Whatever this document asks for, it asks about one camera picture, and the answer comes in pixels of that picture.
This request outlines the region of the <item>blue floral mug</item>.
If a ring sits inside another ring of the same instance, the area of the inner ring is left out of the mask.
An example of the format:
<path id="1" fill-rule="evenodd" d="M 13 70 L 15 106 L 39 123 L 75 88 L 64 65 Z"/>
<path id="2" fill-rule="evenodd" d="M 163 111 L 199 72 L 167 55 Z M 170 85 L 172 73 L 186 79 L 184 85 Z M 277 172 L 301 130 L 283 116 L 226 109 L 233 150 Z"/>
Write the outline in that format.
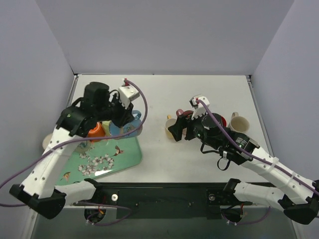
<path id="1" fill-rule="evenodd" d="M 132 122 L 127 123 L 123 127 L 117 127 L 112 122 L 109 125 L 109 132 L 111 136 L 123 135 L 127 132 L 131 132 L 136 129 L 141 124 L 141 116 L 142 113 L 138 110 L 132 110 L 132 115 L 134 116 L 134 120 Z"/>

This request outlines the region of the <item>pale green mug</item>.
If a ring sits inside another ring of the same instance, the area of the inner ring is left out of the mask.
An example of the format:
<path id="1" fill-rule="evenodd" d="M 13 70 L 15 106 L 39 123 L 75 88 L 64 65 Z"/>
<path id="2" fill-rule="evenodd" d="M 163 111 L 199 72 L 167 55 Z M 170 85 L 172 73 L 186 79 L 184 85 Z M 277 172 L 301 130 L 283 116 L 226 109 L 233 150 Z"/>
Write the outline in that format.
<path id="1" fill-rule="evenodd" d="M 112 122 L 110 120 L 101 122 L 102 128 L 105 132 L 105 136 L 107 136 L 107 137 L 112 136 L 111 131 L 110 131 L 111 124 L 112 124 Z"/>

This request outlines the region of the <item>pink mug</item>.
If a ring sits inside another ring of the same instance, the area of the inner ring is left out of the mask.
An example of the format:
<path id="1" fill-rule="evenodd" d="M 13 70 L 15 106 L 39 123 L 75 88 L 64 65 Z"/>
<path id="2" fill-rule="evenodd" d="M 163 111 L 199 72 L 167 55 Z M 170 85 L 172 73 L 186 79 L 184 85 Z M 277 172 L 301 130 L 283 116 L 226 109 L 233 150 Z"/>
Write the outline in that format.
<path id="1" fill-rule="evenodd" d="M 176 119 L 191 119 L 192 117 L 192 114 L 193 114 L 193 111 L 192 110 L 182 110 L 182 109 L 178 109 L 176 110 Z"/>

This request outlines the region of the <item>black gold-rimmed mug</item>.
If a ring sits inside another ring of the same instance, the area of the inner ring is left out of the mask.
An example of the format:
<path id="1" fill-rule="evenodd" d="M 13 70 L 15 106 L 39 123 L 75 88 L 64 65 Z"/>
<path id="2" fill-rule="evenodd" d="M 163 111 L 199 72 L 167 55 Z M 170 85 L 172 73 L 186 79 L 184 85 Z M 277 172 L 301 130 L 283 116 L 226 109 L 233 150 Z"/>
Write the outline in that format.
<path id="1" fill-rule="evenodd" d="M 224 126 L 224 127 L 227 127 L 227 121 L 226 121 L 226 119 L 225 119 L 223 116 L 221 116 L 221 119 L 222 119 L 222 124 L 223 124 L 223 126 Z"/>

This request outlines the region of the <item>beige bird mug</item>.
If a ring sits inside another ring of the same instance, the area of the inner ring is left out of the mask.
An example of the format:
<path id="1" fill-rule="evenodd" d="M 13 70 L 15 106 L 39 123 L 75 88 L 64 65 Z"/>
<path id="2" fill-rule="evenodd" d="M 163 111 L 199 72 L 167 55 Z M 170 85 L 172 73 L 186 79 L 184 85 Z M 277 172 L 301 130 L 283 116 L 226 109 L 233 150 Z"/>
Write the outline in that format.
<path id="1" fill-rule="evenodd" d="M 238 112 L 233 112 L 228 127 L 232 131 L 246 133 L 250 129 L 250 123 L 245 117 L 240 116 Z"/>

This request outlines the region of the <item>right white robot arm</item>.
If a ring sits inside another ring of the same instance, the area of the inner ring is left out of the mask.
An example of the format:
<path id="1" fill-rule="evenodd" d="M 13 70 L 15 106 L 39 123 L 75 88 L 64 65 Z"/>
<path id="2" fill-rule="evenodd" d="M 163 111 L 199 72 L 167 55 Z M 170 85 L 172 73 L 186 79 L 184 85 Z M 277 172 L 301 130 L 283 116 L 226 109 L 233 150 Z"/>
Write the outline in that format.
<path id="1" fill-rule="evenodd" d="M 272 184 L 266 187 L 230 179 L 222 192 L 225 202 L 263 204 L 303 225 L 319 216 L 319 182 L 289 169 L 247 135 L 225 127 L 219 114 L 196 119 L 192 119 L 191 114 L 179 115 L 168 130 L 175 141 L 197 138 L 202 146 L 210 146 L 212 152 L 228 163 L 249 169 Z"/>

